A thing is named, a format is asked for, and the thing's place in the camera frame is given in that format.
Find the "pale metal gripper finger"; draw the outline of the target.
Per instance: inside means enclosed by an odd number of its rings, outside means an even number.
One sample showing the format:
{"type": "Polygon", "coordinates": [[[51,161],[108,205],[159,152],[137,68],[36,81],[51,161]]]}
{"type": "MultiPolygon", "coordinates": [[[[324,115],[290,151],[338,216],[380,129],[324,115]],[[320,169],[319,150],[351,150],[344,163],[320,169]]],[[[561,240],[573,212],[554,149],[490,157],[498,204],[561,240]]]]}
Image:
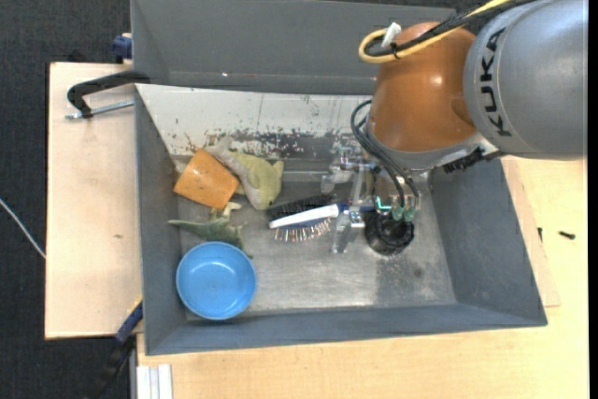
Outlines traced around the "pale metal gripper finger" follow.
{"type": "Polygon", "coordinates": [[[337,185],[349,182],[353,177],[353,166],[351,164],[332,164],[328,172],[322,176],[320,191],[332,193],[337,185]]]}
{"type": "Polygon", "coordinates": [[[344,253],[349,243],[363,231],[364,226],[361,212],[349,210],[341,213],[335,221],[331,252],[333,254],[344,253]]]}

